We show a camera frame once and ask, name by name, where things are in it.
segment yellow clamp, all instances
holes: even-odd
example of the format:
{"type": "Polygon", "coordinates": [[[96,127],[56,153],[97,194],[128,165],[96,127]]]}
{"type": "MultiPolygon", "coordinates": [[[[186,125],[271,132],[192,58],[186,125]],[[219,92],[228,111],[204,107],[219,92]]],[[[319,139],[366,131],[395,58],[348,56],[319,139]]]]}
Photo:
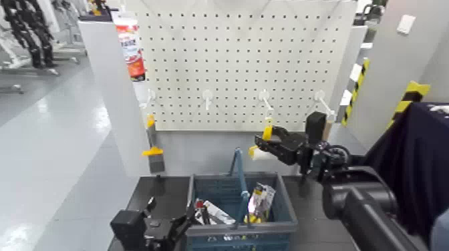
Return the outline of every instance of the yellow clamp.
{"type": "Polygon", "coordinates": [[[146,116],[146,127],[150,128],[152,126],[154,126],[154,115],[148,114],[146,116]]]}
{"type": "Polygon", "coordinates": [[[155,156],[161,155],[164,153],[164,150],[158,148],[157,146],[153,146],[150,151],[143,151],[142,156],[155,156]]]}
{"type": "MultiPolygon", "coordinates": [[[[271,134],[273,133],[273,118],[272,117],[266,117],[265,118],[265,129],[263,130],[262,134],[262,140],[270,140],[271,134]]],[[[257,146],[251,146],[248,149],[248,155],[251,158],[254,158],[254,151],[257,149],[257,146]]]]}

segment snack package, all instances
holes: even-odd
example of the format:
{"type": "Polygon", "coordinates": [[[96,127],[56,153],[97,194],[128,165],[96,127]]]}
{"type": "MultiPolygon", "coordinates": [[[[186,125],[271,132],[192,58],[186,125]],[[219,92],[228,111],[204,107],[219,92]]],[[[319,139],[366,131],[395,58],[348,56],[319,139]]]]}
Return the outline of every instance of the snack package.
{"type": "Polygon", "coordinates": [[[276,190],[264,184],[257,183],[248,203],[249,218],[251,223],[261,223],[268,220],[271,204],[276,190]]]}

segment gray floor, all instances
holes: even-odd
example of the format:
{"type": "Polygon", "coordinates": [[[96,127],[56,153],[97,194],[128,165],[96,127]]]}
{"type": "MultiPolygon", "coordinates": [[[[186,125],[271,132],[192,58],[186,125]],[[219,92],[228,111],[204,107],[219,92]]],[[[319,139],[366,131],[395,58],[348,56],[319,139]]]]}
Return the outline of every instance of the gray floor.
{"type": "Polygon", "coordinates": [[[34,250],[107,250],[113,236],[109,222],[126,207],[137,181],[126,177],[110,134],[34,250]]]}
{"type": "Polygon", "coordinates": [[[77,72],[86,67],[89,67],[89,62],[85,57],[82,57],[80,58],[80,65],[74,65],[72,62],[60,63],[56,67],[62,73],[60,76],[0,73],[0,87],[21,85],[24,90],[24,94],[21,95],[0,94],[0,126],[45,97],[56,87],[68,82],[75,77],[77,72]]]}

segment black table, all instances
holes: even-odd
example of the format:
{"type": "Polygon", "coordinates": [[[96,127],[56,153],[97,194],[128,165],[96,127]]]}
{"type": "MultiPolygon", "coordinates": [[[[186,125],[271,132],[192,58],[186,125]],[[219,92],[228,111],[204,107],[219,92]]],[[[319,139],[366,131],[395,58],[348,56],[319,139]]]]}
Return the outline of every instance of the black table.
{"type": "MultiPolygon", "coordinates": [[[[185,213],[188,177],[140,178],[127,209],[141,210],[154,196],[158,203],[152,217],[162,219],[159,231],[167,233],[167,223],[173,217],[185,213]]],[[[290,200],[298,217],[298,230],[291,240],[290,249],[300,251],[355,251],[351,237],[338,220],[328,220],[321,205],[320,184],[307,181],[300,185],[300,177],[283,178],[290,200]]],[[[113,239],[109,251],[123,251],[117,239],[113,239]]]]}
{"type": "Polygon", "coordinates": [[[394,191],[399,220],[428,243],[434,220],[449,208],[449,118],[412,103],[366,154],[394,191]]]}

